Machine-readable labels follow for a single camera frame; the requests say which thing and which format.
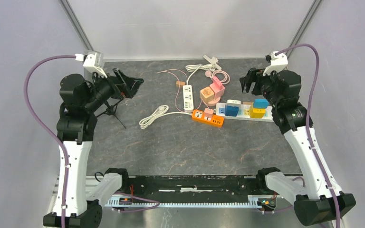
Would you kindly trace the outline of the orange power strip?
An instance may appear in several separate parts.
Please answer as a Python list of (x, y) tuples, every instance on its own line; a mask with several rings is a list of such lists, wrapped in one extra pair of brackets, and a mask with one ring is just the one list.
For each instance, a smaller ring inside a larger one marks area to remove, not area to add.
[(224, 124), (224, 118), (222, 116), (209, 114), (201, 110), (194, 110), (191, 117), (193, 121), (207, 124), (217, 128), (222, 128)]

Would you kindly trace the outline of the long white power strip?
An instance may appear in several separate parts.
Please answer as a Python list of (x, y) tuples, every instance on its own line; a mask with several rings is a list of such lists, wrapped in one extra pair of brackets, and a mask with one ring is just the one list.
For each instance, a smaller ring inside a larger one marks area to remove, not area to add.
[(240, 107), (226, 109), (226, 103), (217, 103), (215, 107), (215, 113), (217, 116), (221, 116), (225, 119), (232, 120), (246, 120), (246, 121), (259, 121), (259, 122), (273, 122), (272, 107), (268, 106), (265, 110), (265, 114), (262, 118), (253, 118), (250, 116), (250, 108), (252, 105), (241, 104)]

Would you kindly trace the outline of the light blue adapter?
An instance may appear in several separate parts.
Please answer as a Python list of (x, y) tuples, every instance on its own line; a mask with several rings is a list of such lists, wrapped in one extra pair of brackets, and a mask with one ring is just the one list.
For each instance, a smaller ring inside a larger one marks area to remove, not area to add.
[(269, 106), (267, 99), (257, 98), (253, 102), (253, 107), (256, 109), (266, 109)]

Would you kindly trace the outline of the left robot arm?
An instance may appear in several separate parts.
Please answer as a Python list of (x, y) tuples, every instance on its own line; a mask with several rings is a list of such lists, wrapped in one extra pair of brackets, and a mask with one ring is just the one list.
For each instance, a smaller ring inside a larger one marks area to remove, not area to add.
[(43, 218), (45, 227), (97, 228), (111, 196), (131, 188), (126, 169), (109, 168), (96, 187), (87, 192), (86, 169), (97, 124), (96, 110), (105, 105), (106, 115), (115, 115), (116, 105), (109, 105), (108, 100), (133, 98), (144, 80), (128, 77), (117, 68), (111, 76), (102, 78), (94, 73), (93, 77), (93, 81), (87, 81), (80, 74), (70, 74), (60, 82), (63, 102), (57, 139), (61, 168), (57, 199), (52, 212)]

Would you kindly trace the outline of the dark blue cube adapter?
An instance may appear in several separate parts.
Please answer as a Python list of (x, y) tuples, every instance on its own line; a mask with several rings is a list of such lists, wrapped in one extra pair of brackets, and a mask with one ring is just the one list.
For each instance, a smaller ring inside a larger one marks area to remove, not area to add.
[(236, 117), (238, 115), (239, 109), (240, 108), (238, 107), (225, 106), (224, 114), (225, 116)]

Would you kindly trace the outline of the white square adapter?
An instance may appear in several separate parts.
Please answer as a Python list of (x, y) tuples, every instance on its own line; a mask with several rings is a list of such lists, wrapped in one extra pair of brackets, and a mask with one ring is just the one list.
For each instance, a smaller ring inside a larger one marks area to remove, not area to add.
[(240, 100), (233, 100), (233, 99), (228, 99), (226, 101), (226, 106), (231, 106), (231, 107), (241, 107), (242, 102)]

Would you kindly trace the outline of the pink charger plug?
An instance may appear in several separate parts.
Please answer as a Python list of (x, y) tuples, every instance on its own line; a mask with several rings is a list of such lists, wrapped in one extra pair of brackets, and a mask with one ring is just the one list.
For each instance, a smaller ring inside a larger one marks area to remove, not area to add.
[(213, 115), (214, 110), (213, 109), (210, 109), (210, 108), (205, 108), (204, 109), (204, 112), (205, 112), (205, 114)]

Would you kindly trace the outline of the yellow cube adapter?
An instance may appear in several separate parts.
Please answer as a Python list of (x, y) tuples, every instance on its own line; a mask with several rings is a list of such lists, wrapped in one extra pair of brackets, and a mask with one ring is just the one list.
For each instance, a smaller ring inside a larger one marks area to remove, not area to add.
[(261, 119), (265, 116), (266, 109), (265, 108), (255, 108), (253, 105), (249, 109), (250, 118)]

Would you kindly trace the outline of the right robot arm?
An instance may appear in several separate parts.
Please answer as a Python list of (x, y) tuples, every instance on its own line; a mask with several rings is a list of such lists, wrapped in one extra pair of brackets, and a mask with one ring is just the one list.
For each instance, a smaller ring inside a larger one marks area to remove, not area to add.
[(281, 195), (304, 226), (341, 219), (356, 200), (353, 194), (343, 192), (318, 147), (307, 108), (299, 102), (300, 75), (282, 70), (266, 76), (263, 69), (251, 68), (240, 83), (244, 93), (261, 95), (269, 102), (273, 121), (292, 148), (305, 180), (299, 185), (278, 168), (263, 168), (256, 176), (257, 191)]

